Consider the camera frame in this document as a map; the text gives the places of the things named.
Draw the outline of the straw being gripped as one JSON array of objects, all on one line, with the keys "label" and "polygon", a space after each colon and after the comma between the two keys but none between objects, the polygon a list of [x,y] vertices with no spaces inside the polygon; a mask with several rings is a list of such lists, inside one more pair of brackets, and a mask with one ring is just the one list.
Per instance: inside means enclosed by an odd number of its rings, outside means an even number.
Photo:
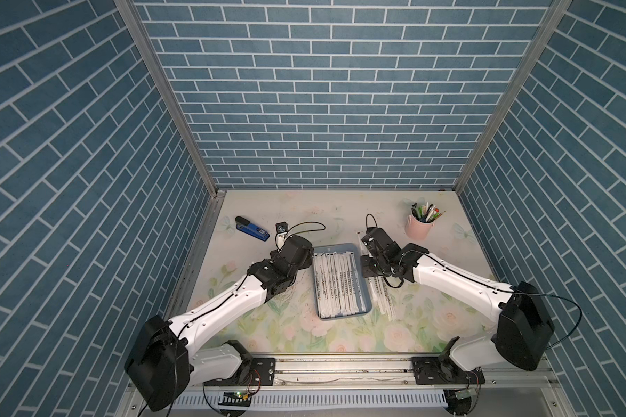
[{"label": "straw being gripped", "polygon": [[329,277],[329,283],[330,283],[330,292],[333,295],[333,302],[332,302],[333,303],[333,313],[332,313],[331,317],[336,317],[337,316],[337,312],[338,312],[338,309],[337,309],[338,305],[337,305],[337,298],[336,298],[336,294],[335,294],[335,290],[334,290],[334,285],[332,283],[331,274],[330,274],[331,270],[330,270],[329,257],[330,257],[331,254],[325,254],[325,255],[326,255],[326,260],[327,260],[328,270],[329,270],[328,277]]}]

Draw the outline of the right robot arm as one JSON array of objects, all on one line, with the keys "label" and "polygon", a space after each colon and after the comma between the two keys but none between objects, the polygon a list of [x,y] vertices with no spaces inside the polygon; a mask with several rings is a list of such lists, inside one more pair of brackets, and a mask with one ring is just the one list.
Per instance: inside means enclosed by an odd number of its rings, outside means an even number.
[{"label": "right robot arm", "polygon": [[379,227],[368,227],[361,242],[369,252],[367,267],[379,276],[434,288],[491,322],[481,335],[455,335],[448,341],[438,356],[443,373],[452,377],[502,362],[524,371],[537,369],[555,326],[536,287],[482,278],[414,243],[402,248]]}]

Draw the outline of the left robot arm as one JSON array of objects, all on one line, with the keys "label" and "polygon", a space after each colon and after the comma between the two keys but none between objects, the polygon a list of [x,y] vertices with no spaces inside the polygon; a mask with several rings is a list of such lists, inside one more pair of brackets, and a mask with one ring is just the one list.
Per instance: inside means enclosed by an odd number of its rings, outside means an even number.
[{"label": "left robot arm", "polygon": [[285,240],[269,258],[198,308],[168,320],[151,317],[125,359],[125,373],[152,412],[170,409],[189,385],[212,380],[242,383],[252,357],[237,341],[205,344],[233,321],[285,292],[312,264],[314,248],[302,236]]}]

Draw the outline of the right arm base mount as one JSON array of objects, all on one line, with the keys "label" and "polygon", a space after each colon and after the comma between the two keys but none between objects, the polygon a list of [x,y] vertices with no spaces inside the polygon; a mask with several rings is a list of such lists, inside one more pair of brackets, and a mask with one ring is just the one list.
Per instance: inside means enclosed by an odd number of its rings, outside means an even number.
[{"label": "right arm base mount", "polygon": [[485,378],[481,369],[464,371],[449,360],[435,356],[410,358],[417,385],[483,385]]}]

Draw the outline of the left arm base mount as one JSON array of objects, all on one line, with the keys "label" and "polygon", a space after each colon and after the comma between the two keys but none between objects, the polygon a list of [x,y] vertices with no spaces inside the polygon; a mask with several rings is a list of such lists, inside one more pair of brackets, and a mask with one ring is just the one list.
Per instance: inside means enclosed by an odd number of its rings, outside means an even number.
[{"label": "left arm base mount", "polygon": [[242,363],[238,370],[227,379],[216,379],[205,383],[208,387],[240,387],[251,385],[257,387],[271,387],[274,383],[276,372],[276,359],[274,357],[253,358],[251,363]]}]

